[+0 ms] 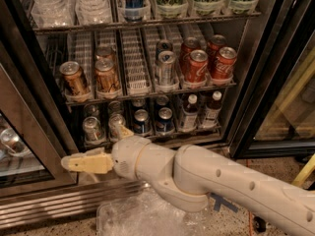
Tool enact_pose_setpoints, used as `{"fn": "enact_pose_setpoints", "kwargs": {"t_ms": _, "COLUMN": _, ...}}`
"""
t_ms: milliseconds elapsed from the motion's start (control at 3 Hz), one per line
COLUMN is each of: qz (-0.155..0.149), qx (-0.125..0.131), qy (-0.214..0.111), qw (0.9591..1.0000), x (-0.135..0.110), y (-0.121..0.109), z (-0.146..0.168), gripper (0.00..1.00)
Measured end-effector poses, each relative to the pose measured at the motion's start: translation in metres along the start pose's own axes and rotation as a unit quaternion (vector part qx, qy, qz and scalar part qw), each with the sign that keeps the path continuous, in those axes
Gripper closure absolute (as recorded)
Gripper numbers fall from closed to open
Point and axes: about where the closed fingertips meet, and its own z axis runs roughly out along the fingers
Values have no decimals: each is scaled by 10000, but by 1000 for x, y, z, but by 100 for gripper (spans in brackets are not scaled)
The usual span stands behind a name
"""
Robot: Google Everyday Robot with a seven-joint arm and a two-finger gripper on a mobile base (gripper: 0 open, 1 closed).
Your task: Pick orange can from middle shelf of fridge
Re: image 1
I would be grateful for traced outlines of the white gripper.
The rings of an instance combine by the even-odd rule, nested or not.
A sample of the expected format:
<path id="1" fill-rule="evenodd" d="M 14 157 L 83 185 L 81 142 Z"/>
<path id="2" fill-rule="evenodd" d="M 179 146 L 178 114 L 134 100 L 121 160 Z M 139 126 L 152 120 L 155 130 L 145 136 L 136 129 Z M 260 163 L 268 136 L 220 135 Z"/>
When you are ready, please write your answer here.
<path id="1" fill-rule="evenodd" d="M 120 177 L 136 180 L 138 156 L 151 141 L 133 136 L 134 133 L 124 125 L 118 126 L 117 133 L 120 141 L 113 145 L 111 154 L 103 147 L 74 153 L 61 159 L 62 167 L 68 171 L 94 174 L 106 174 L 114 168 Z"/>

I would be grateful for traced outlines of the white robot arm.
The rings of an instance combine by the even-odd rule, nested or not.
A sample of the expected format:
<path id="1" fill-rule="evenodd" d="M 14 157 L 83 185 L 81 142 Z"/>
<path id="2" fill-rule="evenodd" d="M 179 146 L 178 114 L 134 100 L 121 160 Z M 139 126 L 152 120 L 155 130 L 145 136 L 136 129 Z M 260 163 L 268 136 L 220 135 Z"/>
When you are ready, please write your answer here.
<path id="1" fill-rule="evenodd" d="M 132 181 L 146 181 L 171 205 L 202 210 L 208 194 L 227 198 L 271 222 L 290 236 L 315 236 L 315 195 L 270 177 L 204 147 L 177 150 L 116 127 L 119 140 L 110 153 L 101 149 L 61 159 L 68 171 L 105 174 L 110 170 Z"/>

